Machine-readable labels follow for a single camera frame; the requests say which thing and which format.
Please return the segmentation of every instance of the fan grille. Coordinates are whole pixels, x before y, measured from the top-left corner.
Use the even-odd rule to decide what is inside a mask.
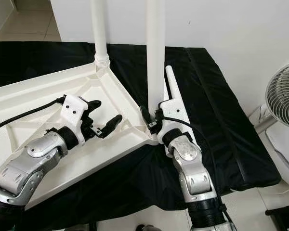
[[[271,79],[266,89],[266,99],[273,116],[289,126],[289,66]]]

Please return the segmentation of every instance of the black cable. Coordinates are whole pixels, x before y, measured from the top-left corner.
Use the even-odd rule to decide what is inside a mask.
[[[161,120],[164,119],[164,120],[174,121],[174,122],[178,122],[178,123],[184,124],[184,125],[192,128],[192,129],[194,129],[202,137],[202,139],[206,142],[206,144],[208,146],[208,150],[209,150],[210,156],[211,156],[211,159],[212,159],[212,163],[213,163],[213,170],[214,170],[213,177],[214,177],[214,181],[215,181],[215,184],[216,184],[216,195],[217,195],[217,198],[220,201],[220,203],[223,204],[222,203],[220,189],[219,189],[219,186],[218,186],[216,162],[215,162],[215,158],[213,156],[213,152],[211,150],[211,146],[209,145],[209,141],[207,140],[207,138],[199,131],[199,129],[196,128],[196,126],[194,126],[192,124],[189,124],[189,123],[187,123],[187,122],[185,122],[183,120],[176,119],[176,118],[171,118],[171,117],[164,117],[164,116],[161,117],[160,119]],[[223,212],[225,213],[225,216],[227,217],[228,221],[232,222],[232,220],[231,220],[229,214],[227,213],[226,209],[223,209]]]
[[[7,120],[3,121],[2,123],[0,123],[0,128],[3,127],[4,125],[7,125],[7,124],[15,121],[15,120],[20,119],[20,118],[22,118],[22,117],[28,116],[28,115],[30,115],[30,114],[32,114],[32,113],[35,113],[35,112],[41,111],[41,110],[43,110],[43,109],[45,109],[45,108],[47,108],[47,107],[50,107],[50,106],[52,106],[52,105],[55,104],[55,103],[63,103],[63,102],[64,102],[64,99],[65,99],[65,97],[57,98],[57,99],[55,99],[54,101],[51,101],[50,103],[45,104],[45,105],[43,105],[43,106],[41,106],[41,107],[32,109],[32,110],[27,111],[27,112],[24,112],[24,113],[22,113],[22,114],[20,114],[20,115],[14,116],[14,117],[12,117],[12,118],[10,118],[10,119],[7,119]]]

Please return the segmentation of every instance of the floor tile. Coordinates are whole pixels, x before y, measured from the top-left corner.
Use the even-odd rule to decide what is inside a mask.
[[[7,25],[7,33],[45,34],[50,23],[50,11],[19,11]]]
[[[60,35],[46,35],[44,41],[61,42],[61,38],[60,38]]]
[[[0,35],[0,41],[43,41],[44,34],[17,34],[3,33]]]
[[[281,181],[278,185],[258,188],[267,209],[281,208],[289,205],[289,185]]]
[[[17,0],[16,6],[19,11],[52,11],[50,0]]]
[[[234,192],[222,197],[238,231],[276,231],[256,188]]]
[[[47,30],[46,34],[48,34],[48,35],[59,35],[59,30],[58,30],[57,23],[56,23],[56,20],[54,18],[54,15],[52,16],[52,19],[50,20],[50,23],[49,23],[48,30]]]
[[[100,221],[98,231],[135,231],[139,224],[152,224],[163,231],[190,230],[185,210],[164,211],[156,206],[131,214],[126,217]]]

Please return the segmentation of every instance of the white plastic tray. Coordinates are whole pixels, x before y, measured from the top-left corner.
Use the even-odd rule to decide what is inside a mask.
[[[26,208],[46,200],[145,144],[158,144],[156,136],[151,136],[147,130],[138,105],[109,67],[96,72],[94,64],[0,87],[0,122],[63,94],[82,96],[87,101],[100,100],[101,107],[90,114],[97,127],[103,127],[117,114],[121,114],[123,120],[107,138],[94,137],[83,147],[69,151],[58,166],[45,176]],[[60,105],[53,105],[0,129],[0,171],[21,153],[30,140],[43,136],[46,129],[62,126],[60,110]]]

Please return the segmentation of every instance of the black cloth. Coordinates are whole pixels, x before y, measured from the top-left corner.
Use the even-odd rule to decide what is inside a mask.
[[[107,49],[111,70],[138,105],[147,105],[146,47],[111,44]],[[0,86],[93,60],[89,43],[0,42]],[[173,67],[191,123],[209,141],[221,192],[277,184],[273,161],[206,49],[166,47],[165,65]],[[213,174],[208,148],[200,146]],[[146,145],[26,211],[20,230],[60,229],[151,205],[185,209],[171,159],[162,146]]]

